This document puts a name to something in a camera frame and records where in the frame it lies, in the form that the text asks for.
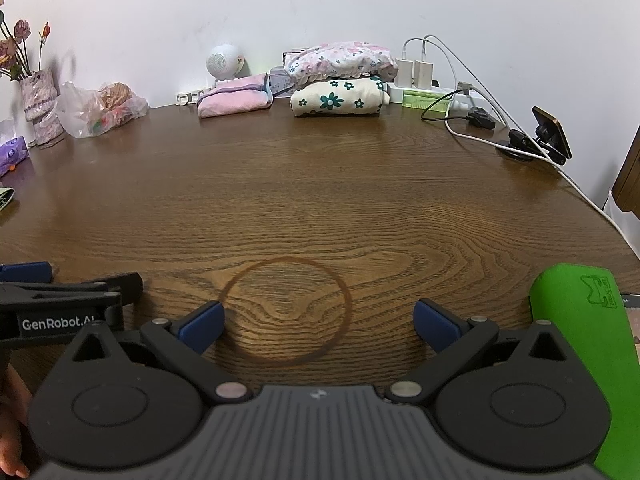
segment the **blue gripper pad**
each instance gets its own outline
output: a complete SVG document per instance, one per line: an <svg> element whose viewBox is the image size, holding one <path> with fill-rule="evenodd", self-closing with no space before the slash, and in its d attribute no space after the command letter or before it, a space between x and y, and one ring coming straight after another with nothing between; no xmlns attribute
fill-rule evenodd
<svg viewBox="0 0 640 480"><path fill-rule="evenodd" d="M49 262L0 265L0 282L50 283L53 269Z"/></svg>
<svg viewBox="0 0 640 480"><path fill-rule="evenodd" d="M414 306L414 328L420 339L436 352L461 338L468 324L431 300L418 300Z"/></svg>
<svg viewBox="0 0 640 480"><path fill-rule="evenodd" d="M219 301L205 303L171 326L178 340L198 354L209 348L224 329L225 308Z"/></svg>

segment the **circular stain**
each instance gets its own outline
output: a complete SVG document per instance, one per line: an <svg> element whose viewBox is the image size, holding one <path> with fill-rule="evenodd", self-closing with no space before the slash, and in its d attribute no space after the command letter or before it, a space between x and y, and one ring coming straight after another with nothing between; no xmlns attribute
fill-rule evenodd
<svg viewBox="0 0 640 480"><path fill-rule="evenodd" d="M338 327L338 330L333 334L333 336L331 337L331 339L329 339L329 341L326 341L319 348L301 356L297 356L291 359L282 359L282 360L254 355L251 352L248 352L247 350L241 348L235 341L233 341L231 338L228 338L228 337L224 338L223 342L229 348L231 348L233 352L243 356L245 359L251 362L258 363L258 364L266 364L269 366L293 366L293 365L309 363L325 355L330 349L335 347L340 341L340 339L342 339L344 334L347 332L347 330L349 329L349 325L351 323L351 314L353 311L353 300L351 299L351 292L349 291L349 288L347 287L346 283L344 283L344 280L340 276L338 276L338 274L333 269L331 269L330 267L327 267L326 265L310 260L308 258L299 258L297 256L278 256L276 258L271 258L269 260L263 260L256 264L250 265L246 269L243 269L241 272L236 274L231 280L229 280L229 282L222 289L222 292L220 293L220 297L218 298L218 300L220 301L220 303L225 304L225 300L226 298L228 298L229 292L234 287L234 285L236 285L241 278L244 278L247 274L249 274L253 270L260 269L262 267L272 265L272 264L279 264L279 263L295 263L295 264L303 264L303 265L315 267L316 269L322 270L322 272L324 272L332 280L334 280L334 282L338 285L338 288L342 293L342 297L344 298L344 315L342 316L342 322Z"/></svg>

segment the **wooden cabinet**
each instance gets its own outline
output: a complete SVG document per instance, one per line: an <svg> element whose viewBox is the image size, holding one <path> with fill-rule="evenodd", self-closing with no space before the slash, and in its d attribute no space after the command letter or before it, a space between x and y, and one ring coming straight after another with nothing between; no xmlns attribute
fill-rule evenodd
<svg viewBox="0 0 640 480"><path fill-rule="evenodd" d="M640 128L611 193L622 211L633 211L640 218Z"/></svg>

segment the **white floral pillow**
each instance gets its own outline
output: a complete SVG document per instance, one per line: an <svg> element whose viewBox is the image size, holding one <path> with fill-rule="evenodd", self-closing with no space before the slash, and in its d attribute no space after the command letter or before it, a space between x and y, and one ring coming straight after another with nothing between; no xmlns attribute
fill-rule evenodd
<svg viewBox="0 0 640 480"><path fill-rule="evenodd" d="M379 76L316 81L291 96L295 116L313 114L376 114L389 104Z"/></svg>
<svg viewBox="0 0 640 480"><path fill-rule="evenodd" d="M398 64L388 48L361 41L323 43L298 54L289 54L284 69L296 88L330 77L377 75L383 82L388 82L398 74Z"/></svg>

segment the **black cable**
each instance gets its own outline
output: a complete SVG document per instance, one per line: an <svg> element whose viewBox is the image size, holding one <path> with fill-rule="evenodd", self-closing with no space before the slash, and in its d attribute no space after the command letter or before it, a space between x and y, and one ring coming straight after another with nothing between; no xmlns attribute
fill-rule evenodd
<svg viewBox="0 0 640 480"><path fill-rule="evenodd" d="M420 118L423 121L429 121L429 119L425 119L424 115L425 113L427 113L429 110L431 110L436 104L438 104L440 101L442 101L443 99L446 99L447 97L451 97L452 95L455 94L459 94L460 92L462 92L462 89L458 89L458 90L454 90L453 92L449 92L448 94L444 94L441 97L438 97L433 103L431 103L429 106L427 106L424 111L422 112L422 114L420 115ZM456 119L455 117L447 117L447 119Z"/></svg>
<svg viewBox="0 0 640 480"><path fill-rule="evenodd" d="M428 118L421 117L421 119L423 121L450 121L452 119L468 119L468 117L466 116L465 117L438 117L435 119L428 119Z"/></svg>

